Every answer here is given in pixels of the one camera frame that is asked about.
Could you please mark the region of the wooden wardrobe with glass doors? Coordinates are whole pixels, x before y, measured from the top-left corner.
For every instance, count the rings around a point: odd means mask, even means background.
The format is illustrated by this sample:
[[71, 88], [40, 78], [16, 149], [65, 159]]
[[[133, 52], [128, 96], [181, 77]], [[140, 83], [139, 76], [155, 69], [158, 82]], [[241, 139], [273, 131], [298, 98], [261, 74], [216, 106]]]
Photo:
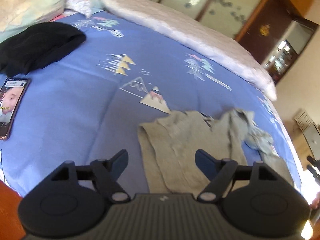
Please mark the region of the wooden wardrobe with glass doors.
[[150, 0], [235, 39], [279, 82], [319, 25], [305, 18], [313, 0]]

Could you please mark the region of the blue patterned bed sheet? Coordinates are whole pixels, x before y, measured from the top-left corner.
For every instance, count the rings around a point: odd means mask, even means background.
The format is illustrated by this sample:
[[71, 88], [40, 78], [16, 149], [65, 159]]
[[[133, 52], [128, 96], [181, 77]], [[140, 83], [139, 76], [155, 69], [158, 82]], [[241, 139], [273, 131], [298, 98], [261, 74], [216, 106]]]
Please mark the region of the blue patterned bed sheet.
[[148, 192], [137, 129], [165, 111], [214, 118], [240, 108], [272, 135], [295, 185], [294, 148], [272, 105], [257, 88], [213, 60], [149, 28], [102, 11], [62, 19], [87, 37], [62, 60], [29, 74], [8, 140], [1, 142], [1, 181], [24, 196], [62, 162], [87, 165], [129, 153], [120, 183]]

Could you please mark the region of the white satin quilt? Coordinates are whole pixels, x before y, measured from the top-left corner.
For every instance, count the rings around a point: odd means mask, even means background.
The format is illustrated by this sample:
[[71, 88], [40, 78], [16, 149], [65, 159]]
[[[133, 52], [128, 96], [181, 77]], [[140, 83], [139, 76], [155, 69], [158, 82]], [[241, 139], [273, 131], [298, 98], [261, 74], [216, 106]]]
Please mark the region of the white satin quilt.
[[271, 101], [277, 99], [276, 87], [268, 72], [232, 38], [149, 0], [101, 1], [111, 13], [181, 43], [248, 81]]

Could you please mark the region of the grey pants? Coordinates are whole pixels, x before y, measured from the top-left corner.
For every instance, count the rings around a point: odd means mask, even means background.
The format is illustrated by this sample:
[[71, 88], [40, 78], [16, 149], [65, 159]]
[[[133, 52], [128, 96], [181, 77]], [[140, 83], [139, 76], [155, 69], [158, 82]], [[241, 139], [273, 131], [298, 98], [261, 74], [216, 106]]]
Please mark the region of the grey pants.
[[220, 119], [197, 111], [173, 111], [169, 116], [138, 127], [138, 140], [151, 193], [192, 193], [197, 196], [209, 183], [195, 164], [202, 149], [217, 160], [247, 165], [242, 145], [257, 150], [261, 160], [291, 186], [295, 183], [272, 136], [254, 122], [254, 112], [233, 109]]

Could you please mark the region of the small white blue pillow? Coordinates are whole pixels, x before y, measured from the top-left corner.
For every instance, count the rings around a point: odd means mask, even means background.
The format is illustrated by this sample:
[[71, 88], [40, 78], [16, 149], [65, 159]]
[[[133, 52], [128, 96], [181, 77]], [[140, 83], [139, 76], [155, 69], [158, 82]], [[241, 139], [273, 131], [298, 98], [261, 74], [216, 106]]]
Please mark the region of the small white blue pillow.
[[65, 8], [90, 18], [96, 12], [105, 9], [101, 0], [65, 0]]

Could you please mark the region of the smartphone with lit screen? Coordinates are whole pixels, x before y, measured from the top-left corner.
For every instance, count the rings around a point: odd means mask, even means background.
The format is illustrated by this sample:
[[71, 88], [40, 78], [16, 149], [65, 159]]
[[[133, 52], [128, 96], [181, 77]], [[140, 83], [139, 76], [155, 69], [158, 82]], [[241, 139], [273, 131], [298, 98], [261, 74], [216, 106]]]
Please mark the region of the smartphone with lit screen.
[[7, 78], [1, 87], [1, 140], [7, 140], [10, 136], [12, 124], [25, 91], [31, 79]]

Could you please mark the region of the white plastic basket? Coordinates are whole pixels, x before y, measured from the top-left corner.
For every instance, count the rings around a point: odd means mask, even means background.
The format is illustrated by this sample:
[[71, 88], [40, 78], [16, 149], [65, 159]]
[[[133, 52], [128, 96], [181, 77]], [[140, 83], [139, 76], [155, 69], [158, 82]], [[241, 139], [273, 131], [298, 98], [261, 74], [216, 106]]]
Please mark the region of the white plastic basket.
[[309, 127], [316, 125], [316, 123], [312, 120], [310, 115], [305, 109], [300, 109], [295, 116], [293, 117], [294, 121], [296, 122], [298, 128], [304, 132], [306, 131]]

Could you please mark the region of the black folded garment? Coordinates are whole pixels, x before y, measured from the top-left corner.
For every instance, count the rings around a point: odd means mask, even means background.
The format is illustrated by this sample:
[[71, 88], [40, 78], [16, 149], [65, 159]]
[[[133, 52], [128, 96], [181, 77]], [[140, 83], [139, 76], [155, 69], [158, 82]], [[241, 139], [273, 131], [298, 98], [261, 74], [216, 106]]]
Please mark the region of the black folded garment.
[[60, 61], [86, 41], [79, 29], [61, 22], [32, 25], [1, 43], [1, 73], [27, 75]]

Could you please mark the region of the pastel floral pillow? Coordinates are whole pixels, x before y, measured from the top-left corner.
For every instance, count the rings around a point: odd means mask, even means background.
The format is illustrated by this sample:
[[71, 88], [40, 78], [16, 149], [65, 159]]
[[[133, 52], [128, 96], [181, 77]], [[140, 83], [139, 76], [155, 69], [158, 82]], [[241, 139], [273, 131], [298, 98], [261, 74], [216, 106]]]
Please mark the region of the pastel floral pillow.
[[65, 0], [1, 0], [1, 41], [63, 13]]

